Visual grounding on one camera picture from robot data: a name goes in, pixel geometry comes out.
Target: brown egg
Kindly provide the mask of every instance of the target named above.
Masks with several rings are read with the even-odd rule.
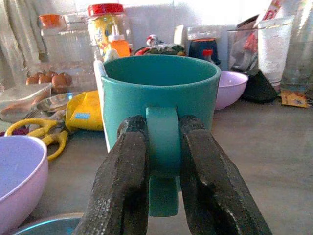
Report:
[[[39,80],[39,77],[33,75],[33,76],[30,76],[29,78],[26,79],[26,85],[29,85],[29,84],[37,84],[38,83],[38,80]]]
[[[39,79],[39,75],[40,75],[40,74],[44,74],[44,73],[42,73],[42,72],[38,72],[38,73],[36,73],[34,76],[35,76],[35,77],[37,77],[37,78]]]
[[[70,86],[72,84],[72,77],[68,75],[66,72],[60,73],[60,75],[65,77],[65,81],[67,82],[67,86]]]
[[[39,75],[39,80],[38,80],[38,84],[42,84],[42,83],[48,83],[51,82],[51,77],[48,77],[44,74],[40,74]]]
[[[55,75],[52,78],[52,87],[55,93],[61,94],[66,92],[67,82],[63,75]]]
[[[53,76],[55,75],[58,75],[56,72],[54,71],[48,71],[46,74],[45,74],[47,77],[50,77],[51,79],[53,78]]]

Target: gray countertop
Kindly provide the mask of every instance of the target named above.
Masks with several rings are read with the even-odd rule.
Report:
[[[313,109],[240,100],[215,112],[212,133],[237,165],[273,234],[312,234]],[[44,194],[25,223],[83,212],[106,152],[102,132],[70,136],[64,152],[49,163]],[[148,235],[190,235],[179,196],[178,215],[149,218]]]

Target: glass jar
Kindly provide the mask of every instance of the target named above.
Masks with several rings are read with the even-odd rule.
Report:
[[[293,21],[282,90],[305,92],[313,87],[313,0],[298,3]]]
[[[105,56],[108,49],[108,37],[112,28],[117,28],[119,35],[132,43],[129,19],[124,13],[123,5],[118,3],[95,4],[88,7],[90,18],[87,20],[91,45],[98,46],[100,55]]]

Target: metal bowl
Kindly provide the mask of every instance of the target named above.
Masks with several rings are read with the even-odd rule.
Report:
[[[46,113],[54,113],[66,109],[67,103],[78,94],[81,92],[58,94],[40,101],[35,108]]]
[[[83,213],[62,214],[27,224],[11,235],[70,235]]]

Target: small bowl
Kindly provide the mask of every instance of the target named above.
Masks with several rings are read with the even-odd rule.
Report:
[[[35,209],[48,178],[46,145],[30,136],[0,137],[0,234]]]
[[[244,93],[248,76],[239,72],[222,71],[215,110],[235,103]]]

